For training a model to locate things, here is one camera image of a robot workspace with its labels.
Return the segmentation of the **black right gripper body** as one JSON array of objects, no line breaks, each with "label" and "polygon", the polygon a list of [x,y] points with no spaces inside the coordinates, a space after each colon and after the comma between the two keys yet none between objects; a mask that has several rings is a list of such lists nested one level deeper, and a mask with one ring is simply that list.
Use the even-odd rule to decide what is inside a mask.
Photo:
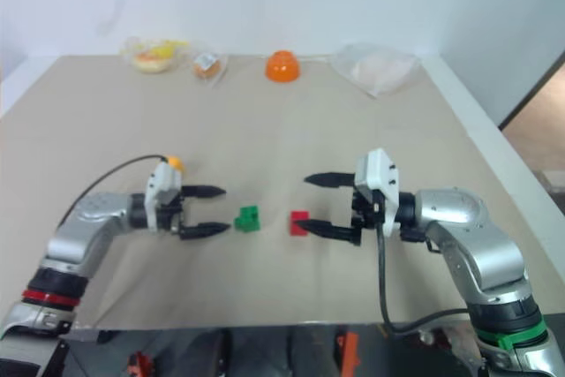
[{"label": "black right gripper body", "polygon": [[380,190],[365,195],[355,188],[351,209],[350,224],[354,229],[375,230],[384,223],[384,195]]}]

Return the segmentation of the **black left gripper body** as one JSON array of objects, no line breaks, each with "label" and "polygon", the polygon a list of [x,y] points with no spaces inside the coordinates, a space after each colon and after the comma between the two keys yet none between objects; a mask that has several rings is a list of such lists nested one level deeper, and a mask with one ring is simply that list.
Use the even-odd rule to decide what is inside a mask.
[{"label": "black left gripper body", "polygon": [[156,222],[158,230],[166,230],[177,236],[184,231],[184,200],[182,191],[170,200],[160,200],[156,206]]}]

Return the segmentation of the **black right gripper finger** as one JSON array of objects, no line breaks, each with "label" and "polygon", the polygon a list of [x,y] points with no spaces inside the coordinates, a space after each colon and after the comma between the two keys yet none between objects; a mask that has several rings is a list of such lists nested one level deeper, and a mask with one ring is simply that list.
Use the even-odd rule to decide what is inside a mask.
[{"label": "black right gripper finger", "polygon": [[323,172],[316,173],[304,178],[311,185],[326,188],[353,187],[355,175],[353,173]]},{"label": "black right gripper finger", "polygon": [[361,228],[335,226],[332,222],[317,219],[296,220],[295,224],[309,233],[321,238],[348,242],[361,246]]}]

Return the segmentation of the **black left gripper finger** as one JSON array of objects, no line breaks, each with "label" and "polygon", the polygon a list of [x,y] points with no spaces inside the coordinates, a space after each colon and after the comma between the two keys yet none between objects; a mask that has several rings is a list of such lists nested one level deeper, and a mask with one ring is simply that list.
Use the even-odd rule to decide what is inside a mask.
[{"label": "black left gripper finger", "polygon": [[222,222],[203,222],[195,226],[180,226],[178,236],[181,240],[209,238],[230,229],[230,225]]},{"label": "black left gripper finger", "polygon": [[184,198],[212,199],[226,193],[221,187],[214,185],[183,185],[181,194]]}]

